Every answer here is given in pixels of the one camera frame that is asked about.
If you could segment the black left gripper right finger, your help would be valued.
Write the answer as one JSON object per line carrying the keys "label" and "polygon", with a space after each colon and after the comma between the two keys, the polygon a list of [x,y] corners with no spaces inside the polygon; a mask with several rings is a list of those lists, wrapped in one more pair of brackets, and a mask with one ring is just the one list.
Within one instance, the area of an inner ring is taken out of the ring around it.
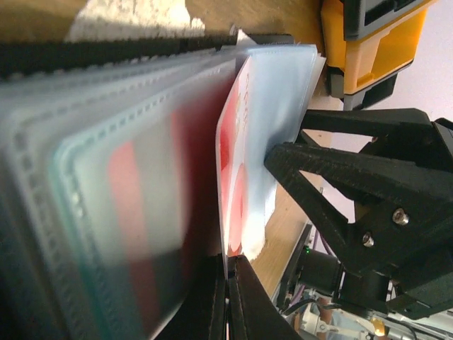
{"label": "black left gripper right finger", "polygon": [[299,339],[275,309],[245,256],[228,260],[229,338]]}

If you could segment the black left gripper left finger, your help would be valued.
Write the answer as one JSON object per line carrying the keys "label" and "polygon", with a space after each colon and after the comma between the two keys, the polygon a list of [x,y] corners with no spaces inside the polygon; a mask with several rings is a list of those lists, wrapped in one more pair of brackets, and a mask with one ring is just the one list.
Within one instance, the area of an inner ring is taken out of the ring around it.
{"label": "black left gripper left finger", "polygon": [[167,339],[223,339],[226,280],[220,255],[204,260],[183,304],[166,326]]}

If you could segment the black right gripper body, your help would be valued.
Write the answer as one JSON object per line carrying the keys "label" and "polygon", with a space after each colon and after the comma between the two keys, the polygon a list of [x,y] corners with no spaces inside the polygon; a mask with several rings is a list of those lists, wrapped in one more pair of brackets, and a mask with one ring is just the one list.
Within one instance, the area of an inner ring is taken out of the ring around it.
{"label": "black right gripper body", "polygon": [[412,319],[452,306],[452,123],[395,132],[345,156],[332,183],[363,207],[336,255],[352,273],[392,279],[388,304]]}

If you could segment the black leather card holder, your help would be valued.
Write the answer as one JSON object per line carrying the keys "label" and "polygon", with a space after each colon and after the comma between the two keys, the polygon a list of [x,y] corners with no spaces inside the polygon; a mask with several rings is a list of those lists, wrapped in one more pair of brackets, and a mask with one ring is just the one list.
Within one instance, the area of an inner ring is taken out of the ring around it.
{"label": "black leather card holder", "polygon": [[324,60],[239,45],[1,84],[1,338],[189,339],[192,287],[261,248]]}

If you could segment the red white credit card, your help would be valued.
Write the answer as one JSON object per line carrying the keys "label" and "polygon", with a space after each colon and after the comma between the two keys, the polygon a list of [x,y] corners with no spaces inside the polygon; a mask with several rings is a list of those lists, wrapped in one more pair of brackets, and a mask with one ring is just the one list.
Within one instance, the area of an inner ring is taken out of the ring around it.
{"label": "red white credit card", "polygon": [[167,315],[219,248],[214,139],[219,115],[140,117],[108,159],[109,188],[142,326]]}

